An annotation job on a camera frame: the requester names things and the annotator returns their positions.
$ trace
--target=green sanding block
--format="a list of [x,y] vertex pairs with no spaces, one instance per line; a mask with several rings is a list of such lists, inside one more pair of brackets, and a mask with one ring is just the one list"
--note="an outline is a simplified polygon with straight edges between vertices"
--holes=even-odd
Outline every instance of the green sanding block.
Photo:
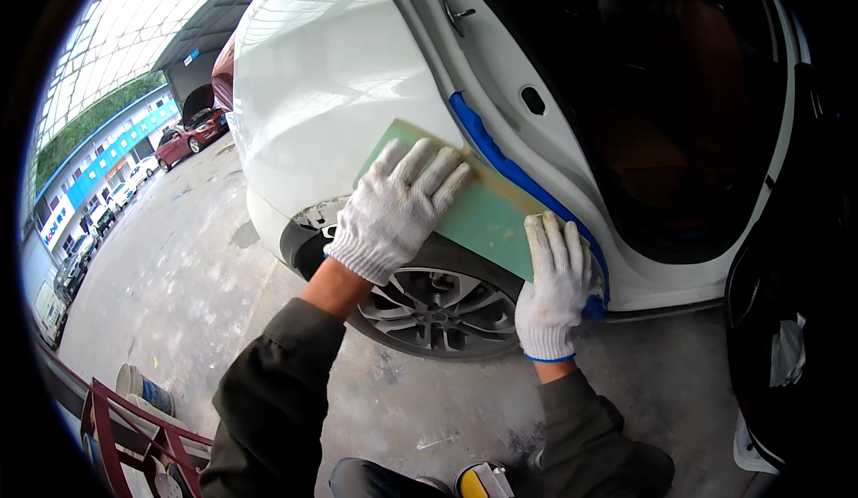
[[[358,187],[360,177],[369,171],[370,165],[392,139],[400,139],[411,148],[424,137],[432,139],[438,148],[446,145],[441,139],[413,124],[394,120],[366,159],[353,186]],[[468,146],[461,154],[462,159],[475,171],[474,182],[459,196],[435,231],[501,268],[533,282],[530,250],[524,235],[524,217],[530,213],[545,212],[547,208],[498,171],[478,161]]]

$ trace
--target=dark jacket sleeve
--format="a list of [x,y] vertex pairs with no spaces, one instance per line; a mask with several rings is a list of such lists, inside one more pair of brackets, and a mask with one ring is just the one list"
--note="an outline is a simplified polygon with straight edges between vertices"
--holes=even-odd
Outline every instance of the dark jacket sleeve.
[[220,425],[202,495],[312,496],[322,460],[330,367],[345,326],[291,300],[220,380]]
[[623,436],[623,417],[580,370],[540,386],[545,484],[557,496],[663,496],[673,460]]

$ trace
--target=translucent roof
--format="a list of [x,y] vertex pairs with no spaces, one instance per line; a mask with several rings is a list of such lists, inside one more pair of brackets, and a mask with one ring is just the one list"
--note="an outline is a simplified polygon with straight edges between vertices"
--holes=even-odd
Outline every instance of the translucent roof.
[[41,149],[102,96],[152,69],[206,0],[93,0],[61,50],[38,121]]

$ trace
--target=white cotton glove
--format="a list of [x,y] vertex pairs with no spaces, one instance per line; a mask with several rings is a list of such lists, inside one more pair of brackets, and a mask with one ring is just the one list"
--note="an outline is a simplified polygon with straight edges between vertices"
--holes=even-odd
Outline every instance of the white cotton glove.
[[457,151],[445,146],[436,152],[430,139],[418,140],[411,151],[393,139],[336,215],[334,241],[324,252],[361,278],[386,285],[470,183],[471,167],[459,161]]
[[589,251],[578,228],[566,223],[560,234],[551,212],[524,219],[534,281],[525,282],[516,304],[516,333],[524,354],[539,362],[558,362],[575,355],[570,332],[581,323],[590,277]]

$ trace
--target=green trees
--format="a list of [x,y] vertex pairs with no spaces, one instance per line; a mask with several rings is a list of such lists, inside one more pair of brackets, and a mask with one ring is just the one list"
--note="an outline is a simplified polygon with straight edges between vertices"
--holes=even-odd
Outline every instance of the green trees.
[[59,130],[53,139],[48,141],[38,153],[36,191],[42,189],[50,175],[69,157],[72,150],[77,148],[83,139],[89,137],[99,126],[110,120],[135,99],[166,83],[166,78],[161,72],[151,77],[148,76],[144,74],[102,97],[72,119],[63,129]]

